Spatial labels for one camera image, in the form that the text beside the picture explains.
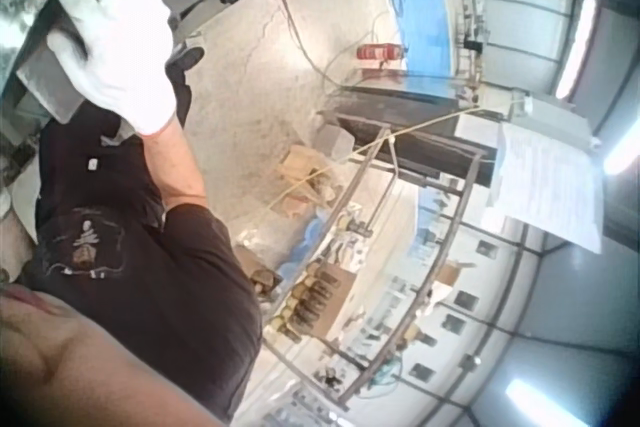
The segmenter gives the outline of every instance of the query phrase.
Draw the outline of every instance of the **ceiling light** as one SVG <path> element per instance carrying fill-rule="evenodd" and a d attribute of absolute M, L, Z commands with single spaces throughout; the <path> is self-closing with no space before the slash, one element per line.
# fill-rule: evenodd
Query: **ceiling light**
<path fill-rule="evenodd" d="M 640 155 L 640 119 L 618 142 L 604 161 L 604 172 L 607 175 L 618 175 Z"/>
<path fill-rule="evenodd" d="M 538 427 L 587 427 L 587 424 L 521 380 L 512 381 L 507 397 Z"/>
<path fill-rule="evenodd" d="M 587 45 L 593 30 L 597 6 L 596 0 L 584 0 L 582 2 L 576 35 L 556 89 L 556 97 L 558 99 L 567 97 L 576 83 L 578 72 L 587 53 Z"/>

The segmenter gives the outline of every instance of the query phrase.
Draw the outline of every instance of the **hand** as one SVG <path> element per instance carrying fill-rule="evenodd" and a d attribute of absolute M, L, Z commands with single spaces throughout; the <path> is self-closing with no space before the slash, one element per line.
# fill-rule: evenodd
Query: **hand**
<path fill-rule="evenodd" d="M 54 29 L 47 37 L 76 90 L 126 119 L 141 135 L 160 131 L 176 99 L 165 74 L 173 49 L 162 0 L 60 0 L 84 42 Z"/>

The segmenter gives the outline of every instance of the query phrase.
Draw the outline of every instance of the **fluorescent light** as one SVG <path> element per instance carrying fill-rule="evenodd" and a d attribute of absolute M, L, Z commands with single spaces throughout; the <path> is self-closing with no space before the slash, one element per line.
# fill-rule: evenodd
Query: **fluorescent light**
<path fill-rule="evenodd" d="M 507 396 L 538 427 L 587 427 L 551 399 L 521 380 L 512 381 Z"/>
<path fill-rule="evenodd" d="M 501 234 L 504 228 L 504 221 L 506 217 L 497 210 L 495 207 L 487 207 L 482 213 L 482 220 L 480 225 L 484 230 L 493 232 L 494 234 Z"/>
<path fill-rule="evenodd" d="M 597 7 L 598 4 L 596 0 L 584 0 L 584 2 L 582 2 L 576 36 L 573 40 L 567 63 L 562 71 L 558 88 L 556 89 L 556 97 L 558 99 L 564 99 L 568 96 L 576 83 L 578 72 L 584 61 L 584 56 L 587 53 L 587 44 L 593 30 Z"/>
<path fill-rule="evenodd" d="M 640 155 L 640 119 L 618 142 L 604 161 L 604 172 L 617 175 L 625 170 Z"/>

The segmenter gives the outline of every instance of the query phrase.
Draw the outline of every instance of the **paper sheet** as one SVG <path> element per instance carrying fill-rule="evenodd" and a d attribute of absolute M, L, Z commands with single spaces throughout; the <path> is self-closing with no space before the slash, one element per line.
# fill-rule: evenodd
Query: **paper sheet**
<path fill-rule="evenodd" d="M 504 215 L 599 254 L 596 179 L 585 152 L 502 124 L 490 202 Z"/>

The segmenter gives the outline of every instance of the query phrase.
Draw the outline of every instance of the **blue wall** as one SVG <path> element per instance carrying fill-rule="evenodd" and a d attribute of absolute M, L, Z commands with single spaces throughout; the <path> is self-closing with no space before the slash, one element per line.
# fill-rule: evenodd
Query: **blue wall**
<path fill-rule="evenodd" d="M 407 68 L 419 75 L 449 76 L 451 53 L 445 0 L 391 0 L 407 53 Z M 447 95 L 446 82 L 409 78 L 408 89 Z"/>

